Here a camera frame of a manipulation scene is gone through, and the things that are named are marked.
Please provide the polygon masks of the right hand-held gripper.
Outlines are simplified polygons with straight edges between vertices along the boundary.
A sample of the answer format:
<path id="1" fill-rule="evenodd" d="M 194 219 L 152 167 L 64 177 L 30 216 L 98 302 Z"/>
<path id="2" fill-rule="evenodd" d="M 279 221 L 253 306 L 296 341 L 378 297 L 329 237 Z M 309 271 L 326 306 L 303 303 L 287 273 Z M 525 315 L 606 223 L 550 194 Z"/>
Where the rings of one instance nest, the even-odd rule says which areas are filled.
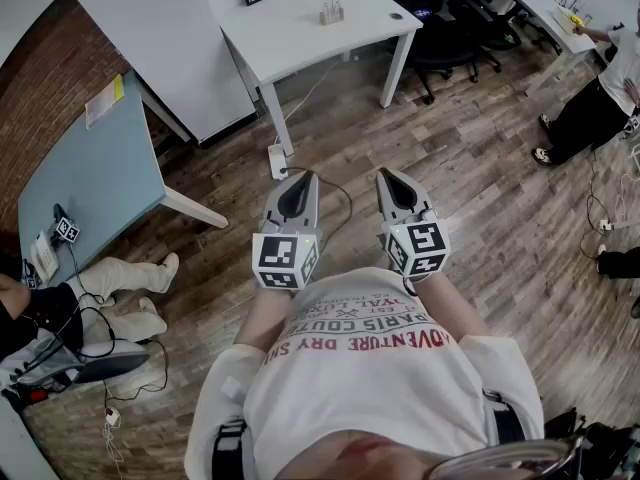
<path id="1" fill-rule="evenodd" d="M 434 212 L 424 187 L 403 172 L 381 168 L 376 174 L 384 250 L 392 269 L 411 281 L 441 271 L 451 248 L 447 231 Z"/>

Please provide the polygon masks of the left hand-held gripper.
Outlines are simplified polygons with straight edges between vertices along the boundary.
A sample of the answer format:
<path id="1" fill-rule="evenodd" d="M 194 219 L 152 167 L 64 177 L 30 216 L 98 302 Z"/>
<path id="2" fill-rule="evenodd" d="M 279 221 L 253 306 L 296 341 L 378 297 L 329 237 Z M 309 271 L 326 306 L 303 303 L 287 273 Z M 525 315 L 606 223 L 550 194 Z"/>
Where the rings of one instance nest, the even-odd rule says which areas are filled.
<path id="1" fill-rule="evenodd" d="M 317 213 L 319 179 L 311 171 L 289 176 L 270 193 L 268 217 L 300 217 Z M 284 220 L 265 219 L 252 238 L 252 271 L 262 288 L 300 291 L 320 258 L 321 231 L 285 226 Z"/>

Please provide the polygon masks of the person's left forearm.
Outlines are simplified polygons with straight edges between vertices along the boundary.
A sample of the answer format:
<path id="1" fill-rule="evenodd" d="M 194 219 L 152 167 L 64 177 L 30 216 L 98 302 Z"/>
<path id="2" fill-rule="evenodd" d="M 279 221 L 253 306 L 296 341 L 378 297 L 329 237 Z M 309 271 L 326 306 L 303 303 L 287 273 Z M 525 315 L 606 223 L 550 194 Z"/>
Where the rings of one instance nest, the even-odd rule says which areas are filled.
<path id="1" fill-rule="evenodd" d="M 289 292 L 259 289 L 234 344 L 247 345 L 267 353 L 278 340 L 292 308 Z"/>

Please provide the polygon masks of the person's right forearm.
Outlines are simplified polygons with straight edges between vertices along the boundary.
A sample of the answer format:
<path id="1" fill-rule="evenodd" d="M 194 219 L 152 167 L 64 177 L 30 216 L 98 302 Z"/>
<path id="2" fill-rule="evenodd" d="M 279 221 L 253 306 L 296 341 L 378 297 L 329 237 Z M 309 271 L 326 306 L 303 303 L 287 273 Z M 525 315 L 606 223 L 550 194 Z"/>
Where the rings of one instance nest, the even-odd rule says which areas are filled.
<path id="1" fill-rule="evenodd" d="M 478 311 L 442 272 L 413 282 L 413 290 L 427 313 L 457 342 L 465 336 L 490 336 Z"/>

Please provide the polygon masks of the white desk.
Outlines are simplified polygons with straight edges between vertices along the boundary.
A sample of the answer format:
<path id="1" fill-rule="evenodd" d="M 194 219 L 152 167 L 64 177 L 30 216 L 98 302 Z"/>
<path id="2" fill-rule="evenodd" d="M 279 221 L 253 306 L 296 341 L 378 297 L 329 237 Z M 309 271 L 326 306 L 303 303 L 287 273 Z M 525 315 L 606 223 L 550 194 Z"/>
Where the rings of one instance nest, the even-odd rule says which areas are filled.
<path id="1" fill-rule="evenodd" d="M 249 70 L 286 156 L 294 152 L 275 82 L 301 69 L 390 38 L 397 41 L 380 104 L 393 99 L 421 22 L 394 0 L 340 0 L 345 19 L 322 26 L 322 0 L 208 0 L 224 35 Z M 402 20 L 389 14 L 399 13 Z"/>
<path id="2" fill-rule="evenodd" d="M 552 11 L 559 5 L 555 0 L 514 0 L 541 23 L 542 28 L 561 48 L 561 53 L 525 90 L 531 97 L 550 78 L 566 76 L 589 52 L 596 48 L 595 42 L 587 35 L 566 34 L 552 17 Z"/>

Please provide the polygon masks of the person's white printed T-shirt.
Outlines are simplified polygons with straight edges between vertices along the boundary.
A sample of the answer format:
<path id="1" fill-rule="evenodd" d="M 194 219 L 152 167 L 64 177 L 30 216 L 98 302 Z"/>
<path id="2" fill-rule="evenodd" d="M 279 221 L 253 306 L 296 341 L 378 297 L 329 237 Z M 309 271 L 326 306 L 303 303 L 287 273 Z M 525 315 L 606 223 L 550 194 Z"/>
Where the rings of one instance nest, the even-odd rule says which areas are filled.
<path id="1" fill-rule="evenodd" d="M 356 269 L 291 297 L 267 353 L 233 342 L 214 361 L 188 438 L 188 480 L 332 480 L 325 472 L 349 431 L 444 460 L 543 437 L 517 343 L 457 342 L 399 274 Z"/>

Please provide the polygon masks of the light blue desk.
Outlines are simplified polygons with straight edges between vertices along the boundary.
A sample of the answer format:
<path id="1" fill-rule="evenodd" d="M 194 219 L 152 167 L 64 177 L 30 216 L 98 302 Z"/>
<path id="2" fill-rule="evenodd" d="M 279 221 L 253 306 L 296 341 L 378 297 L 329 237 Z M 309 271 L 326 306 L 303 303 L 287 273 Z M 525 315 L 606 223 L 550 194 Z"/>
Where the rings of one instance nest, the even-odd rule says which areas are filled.
<path id="1" fill-rule="evenodd" d="M 168 187 L 161 174 L 135 73 L 124 96 L 94 124 L 79 116 L 38 165 L 18 199 L 21 254 L 30 259 L 40 232 L 52 233 L 60 205 L 79 228 L 56 249 L 55 286 L 84 269 L 137 219 L 163 205 L 217 228 L 227 219 Z"/>

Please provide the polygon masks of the paper sheet with yellow strip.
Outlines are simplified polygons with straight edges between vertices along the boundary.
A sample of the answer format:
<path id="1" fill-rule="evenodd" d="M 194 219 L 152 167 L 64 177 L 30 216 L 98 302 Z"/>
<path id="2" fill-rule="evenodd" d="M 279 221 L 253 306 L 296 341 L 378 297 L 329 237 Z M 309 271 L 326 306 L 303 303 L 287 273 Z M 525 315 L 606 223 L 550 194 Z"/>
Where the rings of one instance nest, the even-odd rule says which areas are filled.
<path id="1" fill-rule="evenodd" d="M 100 93 L 85 104 L 86 129 L 104 116 L 124 97 L 123 77 L 118 74 Z"/>

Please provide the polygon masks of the white box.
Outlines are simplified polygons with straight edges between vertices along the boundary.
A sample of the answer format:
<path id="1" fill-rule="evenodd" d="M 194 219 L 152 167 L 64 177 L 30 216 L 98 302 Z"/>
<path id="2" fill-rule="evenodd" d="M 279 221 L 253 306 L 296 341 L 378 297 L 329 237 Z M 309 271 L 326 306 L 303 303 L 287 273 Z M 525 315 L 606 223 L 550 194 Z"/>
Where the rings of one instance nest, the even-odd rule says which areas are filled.
<path id="1" fill-rule="evenodd" d="M 561 5 L 557 5 L 552 11 L 552 17 L 566 34 L 577 34 L 577 30 L 582 27 L 582 22 L 578 16 Z"/>

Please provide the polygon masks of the white desk phone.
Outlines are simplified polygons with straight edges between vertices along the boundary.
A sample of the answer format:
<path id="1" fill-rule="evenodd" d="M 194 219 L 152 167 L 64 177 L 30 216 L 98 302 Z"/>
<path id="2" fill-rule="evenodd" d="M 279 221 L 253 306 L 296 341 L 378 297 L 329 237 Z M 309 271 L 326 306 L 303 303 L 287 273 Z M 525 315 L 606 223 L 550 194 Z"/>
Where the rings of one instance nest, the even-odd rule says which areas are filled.
<path id="1" fill-rule="evenodd" d="M 31 260 L 43 284 L 48 284 L 59 269 L 59 261 L 48 235 L 40 231 L 30 246 Z"/>

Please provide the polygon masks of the black bag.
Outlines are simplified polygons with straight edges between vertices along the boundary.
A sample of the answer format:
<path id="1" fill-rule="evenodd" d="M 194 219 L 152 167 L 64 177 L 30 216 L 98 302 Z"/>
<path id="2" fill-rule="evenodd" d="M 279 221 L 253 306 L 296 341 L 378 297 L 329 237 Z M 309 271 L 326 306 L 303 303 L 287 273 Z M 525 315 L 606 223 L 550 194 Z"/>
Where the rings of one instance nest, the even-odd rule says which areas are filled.
<path id="1" fill-rule="evenodd" d="M 546 438 L 583 436 L 580 456 L 576 456 L 545 480 L 640 480 L 640 424 L 610 427 L 600 422 L 586 423 L 576 408 L 548 420 Z"/>

